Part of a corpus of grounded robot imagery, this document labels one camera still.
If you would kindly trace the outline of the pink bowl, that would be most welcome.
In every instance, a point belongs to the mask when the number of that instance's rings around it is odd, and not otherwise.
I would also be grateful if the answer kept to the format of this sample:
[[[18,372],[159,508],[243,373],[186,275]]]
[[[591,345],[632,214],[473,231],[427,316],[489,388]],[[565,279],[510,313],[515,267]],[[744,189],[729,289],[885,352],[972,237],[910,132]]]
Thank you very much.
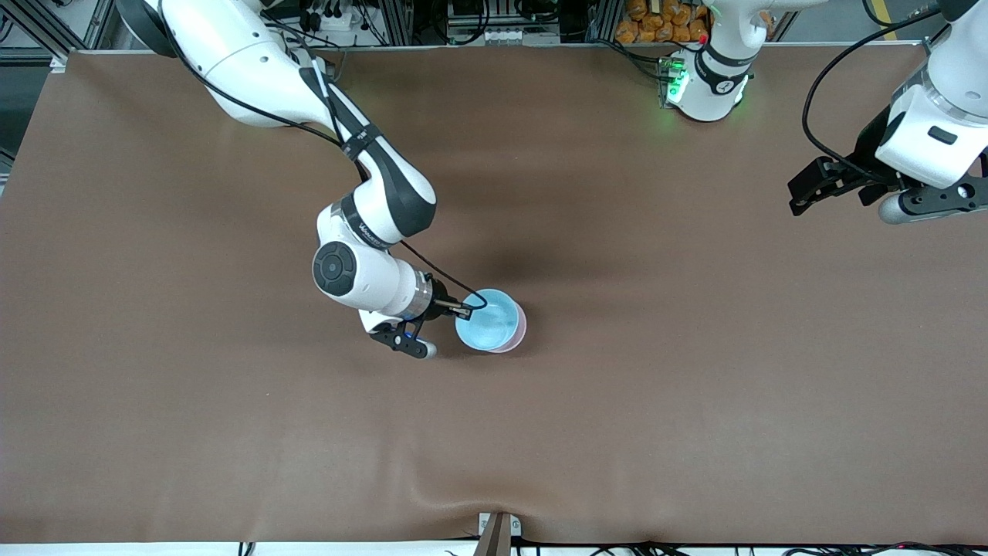
[[[487,306],[484,316],[489,324],[485,351],[507,353],[523,343],[528,331],[528,317],[515,300],[508,299],[508,302]]]

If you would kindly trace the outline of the white power strip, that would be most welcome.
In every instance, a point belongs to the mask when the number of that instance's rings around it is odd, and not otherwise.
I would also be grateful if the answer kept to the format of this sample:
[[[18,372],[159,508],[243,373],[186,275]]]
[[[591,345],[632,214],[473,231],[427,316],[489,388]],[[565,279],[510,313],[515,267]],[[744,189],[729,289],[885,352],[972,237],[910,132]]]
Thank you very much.
[[[304,32],[348,32],[355,25],[354,0],[297,0]]]

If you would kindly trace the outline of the aluminium frame profile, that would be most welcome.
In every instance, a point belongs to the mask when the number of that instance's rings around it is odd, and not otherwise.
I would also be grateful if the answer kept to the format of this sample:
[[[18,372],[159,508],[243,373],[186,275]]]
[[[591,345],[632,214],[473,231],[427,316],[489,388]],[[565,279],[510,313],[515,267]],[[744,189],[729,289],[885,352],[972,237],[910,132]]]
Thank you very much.
[[[82,43],[40,0],[0,0],[0,11],[62,65]]]
[[[415,0],[378,0],[389,46],[410,46]]]
[[[624,18],[624,3],[625,0],[588,0],[586,42],[614,41],[615,29]]]

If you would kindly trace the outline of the orange packaged goods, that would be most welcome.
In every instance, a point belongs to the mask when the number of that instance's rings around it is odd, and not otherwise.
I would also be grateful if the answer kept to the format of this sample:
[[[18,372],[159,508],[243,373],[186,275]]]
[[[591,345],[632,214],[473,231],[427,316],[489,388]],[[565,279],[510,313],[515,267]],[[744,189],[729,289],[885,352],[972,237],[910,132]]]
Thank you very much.
[[[714,15],[701,0],[624,0],[618,43],[704,43]]]

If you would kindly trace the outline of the blue bowl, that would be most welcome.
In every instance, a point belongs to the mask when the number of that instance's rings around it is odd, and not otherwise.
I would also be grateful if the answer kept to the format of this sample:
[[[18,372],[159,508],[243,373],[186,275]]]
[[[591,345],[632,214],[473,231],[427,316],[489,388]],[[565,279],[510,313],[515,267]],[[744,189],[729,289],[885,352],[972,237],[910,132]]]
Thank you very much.
[[[506,353],[522,344],[528,320],[510,295],[487,288],[468,295],[465,303],[474,310],[468,320],[455,322],[456,334],[463,344],[489,353]]]

